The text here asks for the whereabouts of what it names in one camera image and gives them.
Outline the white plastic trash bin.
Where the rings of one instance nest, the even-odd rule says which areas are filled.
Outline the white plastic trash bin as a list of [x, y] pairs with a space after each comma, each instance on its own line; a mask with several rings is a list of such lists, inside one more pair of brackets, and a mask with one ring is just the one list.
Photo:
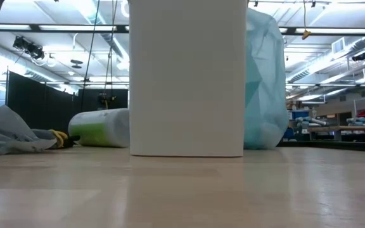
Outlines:
[[130, 152], [243, 154], [247, 0], [128, 0]]

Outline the translucent blue trash bag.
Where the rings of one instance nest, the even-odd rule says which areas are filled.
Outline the translucent blue trash bag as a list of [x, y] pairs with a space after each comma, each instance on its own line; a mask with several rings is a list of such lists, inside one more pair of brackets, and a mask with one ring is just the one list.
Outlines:
[[271, 149], [289, 122], [283, 37], [271, 15], [254, 9], [246, 26], [244, 148]]

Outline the grey plastic shopping bag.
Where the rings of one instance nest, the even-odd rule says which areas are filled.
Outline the grey plastic shopping bag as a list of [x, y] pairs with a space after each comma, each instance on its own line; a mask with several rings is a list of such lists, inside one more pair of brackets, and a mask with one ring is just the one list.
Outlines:
[[41, 152], [58, 142], [49, 130], [41, 130], [41, 134], [42, 137], [38, 137], [12, 109], [0, 106], [0, 155]]

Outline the black yellow hanging tool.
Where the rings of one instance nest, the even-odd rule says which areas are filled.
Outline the black yellow hanging tool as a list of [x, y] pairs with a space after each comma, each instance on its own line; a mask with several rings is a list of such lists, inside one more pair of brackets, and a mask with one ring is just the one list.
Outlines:
[[105, 92], [98, 94], [98, 110], [108, 110], [112, 101], [116, 100], [116, 96], [107, 96]]

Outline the white wipes canister green label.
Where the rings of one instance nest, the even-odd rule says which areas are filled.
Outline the white wipes canister green label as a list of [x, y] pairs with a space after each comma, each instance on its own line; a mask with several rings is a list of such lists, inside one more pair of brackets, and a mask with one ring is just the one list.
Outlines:
[[88, 111], [76, 114], [68, 125], [69, 136], [79, 136], [81, 146], [128, 148], [129, 110]]

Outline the shelving with blue bins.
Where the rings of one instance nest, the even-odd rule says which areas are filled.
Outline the shelving with blue bins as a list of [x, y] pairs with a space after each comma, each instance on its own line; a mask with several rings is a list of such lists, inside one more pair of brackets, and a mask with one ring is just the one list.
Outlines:
[[309, 112], [306, 110], [288, 110], [288, 128], [283, 136], [287, 141], [309, 141]]

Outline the black curtain partition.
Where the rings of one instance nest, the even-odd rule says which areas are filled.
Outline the black curtain partition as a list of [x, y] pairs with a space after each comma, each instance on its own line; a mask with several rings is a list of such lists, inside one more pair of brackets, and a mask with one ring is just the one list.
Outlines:
[[19, 114], [31, 129], [68, 131], [71, 118], [81, 112], [98, 111], [98, 94], [116, 96], [110, 109], [127, 108], [127, 89], [81, 89], [69, 94], [10, 72], [6, 105]]

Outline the yellow hanging pendant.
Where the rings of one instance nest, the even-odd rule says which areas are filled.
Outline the yellow hanging pendant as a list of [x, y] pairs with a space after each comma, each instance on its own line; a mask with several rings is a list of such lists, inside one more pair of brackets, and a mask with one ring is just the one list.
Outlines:
[[308, 38], [311, 35], [311, 32], [307, 30], [307, 8], [306, 8], [306, 0], [302, 0], [304, 15], [303, 15], [303, 22], [304, 22], [304, 31], [302, 33], [302, 40]]

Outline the wooden workbench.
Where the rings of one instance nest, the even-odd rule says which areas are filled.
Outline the wooden workbench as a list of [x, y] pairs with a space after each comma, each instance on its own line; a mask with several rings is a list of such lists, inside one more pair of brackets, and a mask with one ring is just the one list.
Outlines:
[[365, 126], [329, 126], [329, 127], [309, 127], [310, 140], [316, 138], [316, 132], [334, 132], [334, 140], [342, 141], [342, 131], [363, 131]]

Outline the black overhead light bar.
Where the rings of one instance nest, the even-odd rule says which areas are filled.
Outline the black overhead light bar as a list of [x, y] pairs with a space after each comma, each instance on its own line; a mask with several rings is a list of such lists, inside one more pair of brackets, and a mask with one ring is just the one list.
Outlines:
[[[365, 28], [307, 28], [313, 36], [365, 36]], [[54, 25], [54, 24], [19, 24], [0, 23], [0, 32], [35, 32], [35, 33], [117, 33], [128, 34], [128, 25]]]

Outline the black aluminium table frame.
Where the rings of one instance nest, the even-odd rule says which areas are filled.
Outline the black aluminium table frame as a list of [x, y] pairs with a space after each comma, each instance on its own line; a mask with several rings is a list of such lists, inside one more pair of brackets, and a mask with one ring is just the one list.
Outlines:
[[340, 149], [351, 151], [365, 151], [365, 142], [341, 142], [341, 141], [288, 141], [279, 142], [277, 147], [305, 147]]

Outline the silver ceiling duct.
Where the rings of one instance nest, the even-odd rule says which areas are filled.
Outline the silver ceiling duct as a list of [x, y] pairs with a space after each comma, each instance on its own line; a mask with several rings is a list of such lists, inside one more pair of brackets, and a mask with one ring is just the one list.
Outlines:
[[286, 75], [286, 82], [295, 82], [334, 65], [339, 60], [365, 50], [365, 37], [342, 37], [331, 44], [331, 49], [315, 57]]

